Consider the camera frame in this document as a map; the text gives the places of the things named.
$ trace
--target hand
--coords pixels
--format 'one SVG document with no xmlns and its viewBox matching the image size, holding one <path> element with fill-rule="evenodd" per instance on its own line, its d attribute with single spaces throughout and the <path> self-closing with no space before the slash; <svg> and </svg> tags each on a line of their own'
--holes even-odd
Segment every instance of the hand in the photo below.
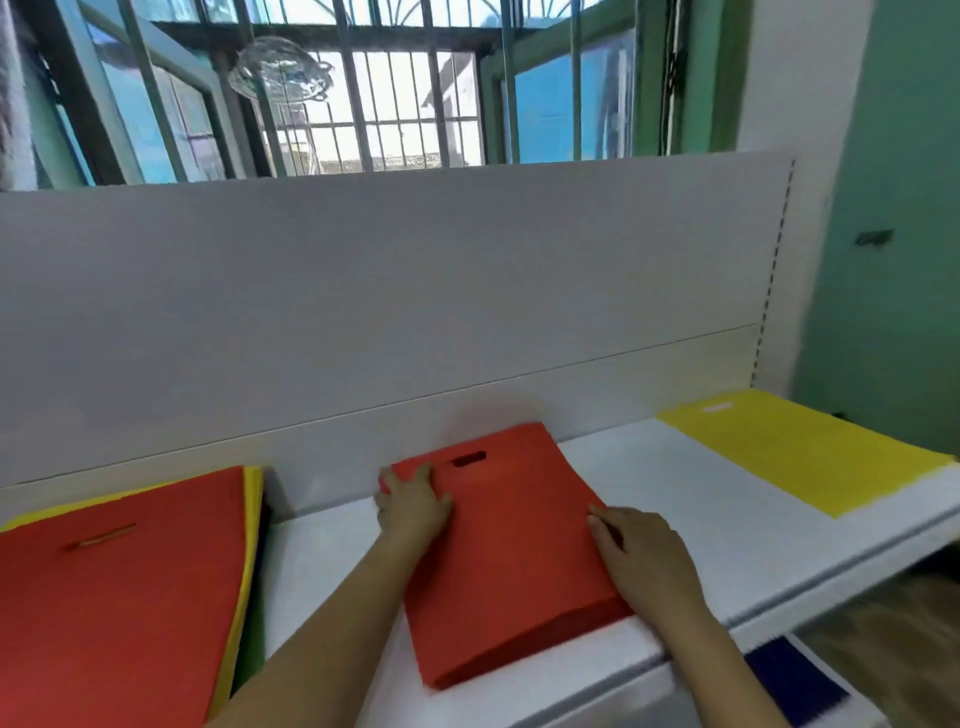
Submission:
<svg viewBox="0 0 960 728">
<path fill-rule="evenodd" d="M 662 516 L 591 505 L 587 523 L 613 585 L 662 640 L 692 620 L 712 619 L 684 541 Z"/>
<path fill-rule="evenodd" d="M 437 535 L 444 530 L 453 510 L 450 493 L 437 500 L 430 487 L 430 465 L 421 465 L 410 480 L 400 480 L 393 468 L 380 471 L 390 494 L 377 493 L 382 538 L 391 549 L 419 560 Z"/>
</svg>

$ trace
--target forearm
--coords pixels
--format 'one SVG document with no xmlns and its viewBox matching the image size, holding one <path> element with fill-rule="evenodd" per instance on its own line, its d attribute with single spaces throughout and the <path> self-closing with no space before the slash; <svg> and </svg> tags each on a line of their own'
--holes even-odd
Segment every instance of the forearm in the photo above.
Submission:
<svg viewBox="0 0 960 728">
<path fill-rule="evenodd" d="M 704 728 L 789 728 L 727 630 L 709 613 L 677 620 L 661 638 Z"/>
<path fill-rule="evenodd" d="M 380 538 L 337 590 L 228 703 L 216 728 L 353 726 L 418 554 Z"/>
</svg>

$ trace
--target left hand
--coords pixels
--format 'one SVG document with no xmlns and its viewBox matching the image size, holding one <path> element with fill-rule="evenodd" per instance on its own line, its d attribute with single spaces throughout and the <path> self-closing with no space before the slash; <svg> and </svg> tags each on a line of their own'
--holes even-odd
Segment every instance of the left hand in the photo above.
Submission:
<svg viewBox="0 0 960 728">
<path fill-rule="evenodd" d="M 377 492 L 373 497 L 379 509 L 381 538 L 391 550 L 420 559 L 433 540 L 444 530 L 453 510 L 453 498 L 445 493 L 440 499 L 430 487 L 430 465 L 421 465 L 410 480 L 400 480 L 393 468 L 380 471 L 390 494 Z"/>
</svg>

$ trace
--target white tabletop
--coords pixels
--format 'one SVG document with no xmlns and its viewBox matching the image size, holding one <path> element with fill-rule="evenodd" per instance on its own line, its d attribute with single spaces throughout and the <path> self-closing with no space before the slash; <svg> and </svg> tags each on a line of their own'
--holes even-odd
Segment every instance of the white tabletop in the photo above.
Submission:
<svg viewBox="0 0 960 728">
<path fill-rule="evenodd" d="M 957 465 L 833 519 L 658 420 L 571 440 L 561 450 L 608 504 L 664 515 L 690 549 L 710 608 L 730 627 L 944 518 L 960 516 Z M 263 568 L 268 655 L 337 587 L 376 534 L 371 498 L 271 530 Z M 435 692 L 420 681 L 401 615 L 360 725 L 536 725 L 663 659 L 660 645 L 639 621 L 625 619 Z"/>
</svg>

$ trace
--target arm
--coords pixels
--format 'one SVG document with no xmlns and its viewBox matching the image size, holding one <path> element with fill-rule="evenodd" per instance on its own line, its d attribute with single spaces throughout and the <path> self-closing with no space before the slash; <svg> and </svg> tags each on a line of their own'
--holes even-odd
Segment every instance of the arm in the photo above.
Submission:
<svg viewBox="0 0 960 728">
<path fill-rule="evenodd" d="M 407 581 L 453 503 L 437 500 L 430 467 L 409 482 L 381 472 L 382 532 L 329 599 L 230 700 L 210 728 L 349 728 L 390 637 Z"/>
<path fill-rule="evenodd" d="M 677 532 L 654 513 L 633 508 L 590 511 L 590 534 L 613 584 L 673 656 L 705 728 L 789 728 L 710 613 L 693 560 Z M 611 529 L 622 537 L 622 547 Z"/>
</svg>

